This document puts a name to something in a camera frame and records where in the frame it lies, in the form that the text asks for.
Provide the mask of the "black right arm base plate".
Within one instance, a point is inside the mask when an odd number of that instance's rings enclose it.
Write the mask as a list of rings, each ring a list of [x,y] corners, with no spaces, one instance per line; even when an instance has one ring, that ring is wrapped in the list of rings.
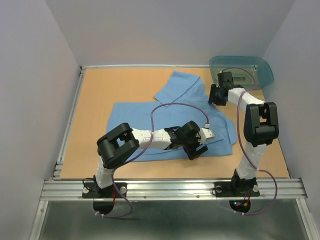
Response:
[[[254,191],[257,183],[232,183],[231,181],[216,181],[211,193],[218,198],[259,197],[260,191]]]

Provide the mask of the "light blue shirt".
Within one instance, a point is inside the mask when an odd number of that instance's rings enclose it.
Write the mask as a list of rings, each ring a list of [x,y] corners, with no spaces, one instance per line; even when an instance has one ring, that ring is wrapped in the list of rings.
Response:
[[[155,101],[116,102],[110,114],[107,131],[121,123],[139,130],[156,130],[183,126],[194,121],[203,127],[209,121],[214,139],[205,143],[205,157],[232,155],[237,142],[234,122],[208,103],[205,85],[197,75],[174,71],[165,86],[154,95]]]

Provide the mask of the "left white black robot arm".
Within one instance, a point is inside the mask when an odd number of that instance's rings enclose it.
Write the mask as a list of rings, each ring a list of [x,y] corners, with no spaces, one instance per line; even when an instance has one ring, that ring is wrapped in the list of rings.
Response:
[[[147,149],[164,151],[182,148],[189,160],[194,160],[208,150],[205,143],[215,134],[208,123],[200,128],[194,121],[183,126],[167,127],[160,130],[140,130],[121,123],[97,140],[98,168],[94,175],[94,191],[100,197],[111,193],[112,175],[115,170],[128,162],[136,152],[140,157]]]

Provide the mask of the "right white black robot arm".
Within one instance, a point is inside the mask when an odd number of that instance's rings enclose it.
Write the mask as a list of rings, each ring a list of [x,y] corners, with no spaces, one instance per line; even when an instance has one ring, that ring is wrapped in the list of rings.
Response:
[[[257,172],[262,156],[279,136],[277,105],[254,97],[243,86],[235,84],[229,68],[217,75],[218,81],[210,88],[210,104],[236,105],[236,112],[244,112],[243,128],[236,123],[237,136],[244,136],[246,144],[239,143],[243,156],[230,181],[217,181],[214,194],[218,197],[239,197],[246,193],[258,194]]]

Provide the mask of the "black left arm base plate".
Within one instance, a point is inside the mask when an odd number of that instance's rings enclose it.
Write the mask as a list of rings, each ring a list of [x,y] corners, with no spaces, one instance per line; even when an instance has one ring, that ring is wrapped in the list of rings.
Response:
[[[81,195],[83,199],[112,199],[113,196],[116,198],[121,197],[113,184],[102,189],[94,182],[85,182]]]

